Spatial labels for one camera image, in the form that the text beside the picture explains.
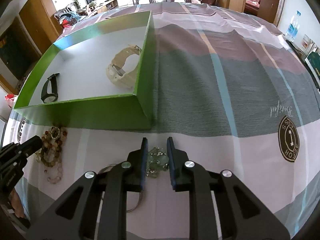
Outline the operator left hand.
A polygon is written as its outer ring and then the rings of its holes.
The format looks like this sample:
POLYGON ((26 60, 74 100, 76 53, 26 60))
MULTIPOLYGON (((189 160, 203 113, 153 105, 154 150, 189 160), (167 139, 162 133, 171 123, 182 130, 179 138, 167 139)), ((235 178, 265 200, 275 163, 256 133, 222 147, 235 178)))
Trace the operator left hand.
POLYGON ((8 196, 10 204, 14 210, 14 214, 18 219, 25 219, 24 208, 21 199, 15 189, 12 189, 8 196))

